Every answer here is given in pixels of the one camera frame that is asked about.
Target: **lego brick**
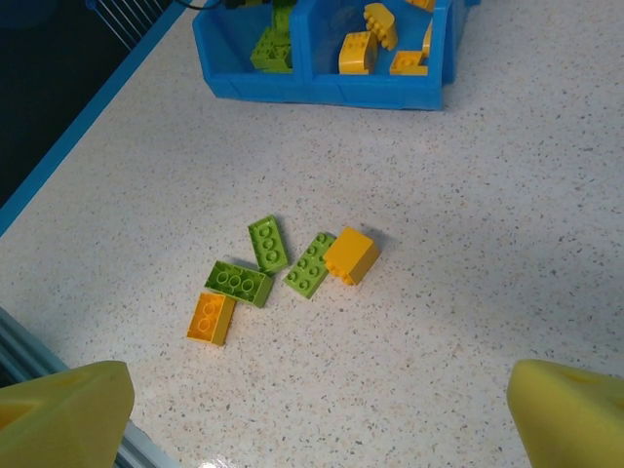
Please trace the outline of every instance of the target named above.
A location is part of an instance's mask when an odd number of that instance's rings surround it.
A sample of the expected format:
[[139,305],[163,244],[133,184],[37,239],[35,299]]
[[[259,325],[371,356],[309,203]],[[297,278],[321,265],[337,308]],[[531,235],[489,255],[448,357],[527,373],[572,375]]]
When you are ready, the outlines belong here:
[[367,30],[372,31],[381,47],[393,50],[399,43],[394,15],[381,3],[370,3],[364,7]]
[[436,8],[436,0],[407,0],[407,2],[429,13],[433,13],[433,9]]
[[275,216],[267,216],[248,226],[258,270],[274,275],[289,266],[289,258]]
[[292,8],[296,5],[296,0],[273,0],[273,9]]
[[399,51],[390,65],[391,75],[426,76],[428,67],[422,64],[421,51]]
[[267,27],[255,45],[250,60],[257,70],[292,73],[291,39],[288,35],[276,34],[272,28]]
[[205,286],[233,299],[262,307],[273,287],[273,279],[259,271],[218,261]]
[[431,29],[433,27],[433,20],[429,21],[429,26],[427,26],[427,30],[425,31],[425,37],[422,40],[422,54],[425,57],[429,57],[429,52],[431,51]]
[[624,466],[624,379],[519,361],[507,403],[533,468]]
[[338,70],[346,75],[368,75],[377,61],[377,38],[372,32],[351,32],[344,37]]
[[288,36],[291,28],[289,25],[293,6],[276,7],[273,6],[273,31],[277,35]]
[[128,368],[115,361],[1,388],[0,466],[110,468],[134,401]]
[[202,292],[186,336],[222,346],[236,301],[223,294]]
[[325,266],[323,255],[333,241],[335,241],[335,237],[332,235],[319,232],[287,277],[284,278],[284,283],[306,299],[312,297],[312,294],[321,286],[330,272]]
[[346,227],[325,253],[325,266],[346,285],[358,285],[379,258],[374,241]]

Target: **black cable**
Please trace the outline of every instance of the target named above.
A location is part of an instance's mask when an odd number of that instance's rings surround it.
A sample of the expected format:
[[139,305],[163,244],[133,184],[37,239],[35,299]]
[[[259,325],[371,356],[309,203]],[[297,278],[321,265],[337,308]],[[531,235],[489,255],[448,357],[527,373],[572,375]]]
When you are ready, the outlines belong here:
[[221,0],[217,0],[216,3],[214,5],[211,5],[210,7],[196,7],[195,5],[190,5],[186,2],[182,2],[182,0],[174,0],[174,1],[186,8],[190,8],[191,10],[197,10],[198,12],[201,12],[203,10],[214,10],[216,7],[218,7],[221,4]]

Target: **blue table edge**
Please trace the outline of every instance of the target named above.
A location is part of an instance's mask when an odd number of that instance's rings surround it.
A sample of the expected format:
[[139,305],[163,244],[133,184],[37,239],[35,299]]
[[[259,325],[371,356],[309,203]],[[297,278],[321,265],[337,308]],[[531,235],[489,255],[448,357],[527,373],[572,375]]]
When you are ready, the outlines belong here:
[[50,148],[43,159],[30,172],[14,194],[0,209],[0,237],[4,235],[13,221],[20,215],[30,200],[36,195],[48,177],[69,154],[78,140],[93,125],[102,110],[112,101],[138,66],[145,60],[156,44],[169,31],[179,16],[184,12],[182,5],[174,2],[159,17],[145,36],[131,50],[128,56],[106,80],[96,95],[89,101],[78,117],[69,125],[57,142]]

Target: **lime green brick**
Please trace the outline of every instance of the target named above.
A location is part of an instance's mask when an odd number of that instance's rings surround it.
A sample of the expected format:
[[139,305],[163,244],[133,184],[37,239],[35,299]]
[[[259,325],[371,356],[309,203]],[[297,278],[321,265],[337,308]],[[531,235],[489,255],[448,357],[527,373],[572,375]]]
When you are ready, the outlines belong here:
[[335,241],[335,237],[332,235],[319,232],[284,279],[284,283],[306,299],[312,297],[312,294],[328,276],[329,270],[325,266],[323,255],[328,251],[333,241]]
[[294,7],[296,0],[273,0],[273,9]]
[[289,257],[274,215],[251,224],[248,229],[258,270],[274,275],[289,266]]
[[273,287],[273,279],[259,271],[218,261],[205,286],[233,299],[262,307]]
[[251,61],[256,70],[270,73],[292,73],[290,37],[276,34],[267,27],[253,49]]
[[273,7],[273,31],[277,35],[289,35],[291,33],[290,17],[293,7]]

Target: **orange lego brick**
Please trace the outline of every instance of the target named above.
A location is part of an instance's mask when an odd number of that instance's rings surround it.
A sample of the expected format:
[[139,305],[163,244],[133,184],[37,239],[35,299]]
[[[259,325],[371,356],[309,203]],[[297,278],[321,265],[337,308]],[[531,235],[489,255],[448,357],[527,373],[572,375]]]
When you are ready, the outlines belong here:
[[202,292],[186,336],[222,346],[236,301],[223,294]]

